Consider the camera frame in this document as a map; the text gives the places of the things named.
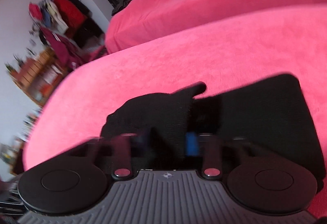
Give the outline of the hanging clothes rack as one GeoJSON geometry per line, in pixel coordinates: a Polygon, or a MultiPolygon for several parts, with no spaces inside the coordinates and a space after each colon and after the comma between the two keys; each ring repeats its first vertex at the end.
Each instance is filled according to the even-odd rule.
{"type": "Polygon", "coordinates": [[[80,0],[41,0],[29,3],[31,35],[50,48],[59,63],[72,71],[108,55],[104,31],[80,0]]]}

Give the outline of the black pants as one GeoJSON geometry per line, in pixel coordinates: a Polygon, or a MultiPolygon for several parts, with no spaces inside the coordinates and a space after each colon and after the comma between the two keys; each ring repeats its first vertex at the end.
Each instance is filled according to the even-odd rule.
{"type": "Polygon", "coordinates": [[[134,168],[189,169],[199,158],[186,156],[186,134],[223,140],[246,138],[309,170],[320,189],[326,169],[323,152],[299,80],[281,74],[235,90],[201,98],[206,85],[174,93],[152,93],[126,101],[108,115],[101,136],[140,136],[134,168]]]}

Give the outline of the wooden shelf unit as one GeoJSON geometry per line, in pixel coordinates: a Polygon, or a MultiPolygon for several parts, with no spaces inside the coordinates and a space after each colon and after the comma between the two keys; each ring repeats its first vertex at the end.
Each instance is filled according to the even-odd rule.
{"type": "Polygon", "coordinates": [[[36,58],[27,58],[18,69],[9,71],[15,85],[36,105],[43,107],[68,74],[55,52],[46,48],[36,58]]]}

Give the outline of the far pink blanket bed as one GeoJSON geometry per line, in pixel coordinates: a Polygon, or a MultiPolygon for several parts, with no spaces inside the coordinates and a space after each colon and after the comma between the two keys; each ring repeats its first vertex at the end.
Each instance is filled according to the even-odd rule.
{"type": "Polygon", "coordinates": [[[179,31],[270,8],[326,0],[132,0],[114,15],[105,35],[109,54],[179,31]]]}

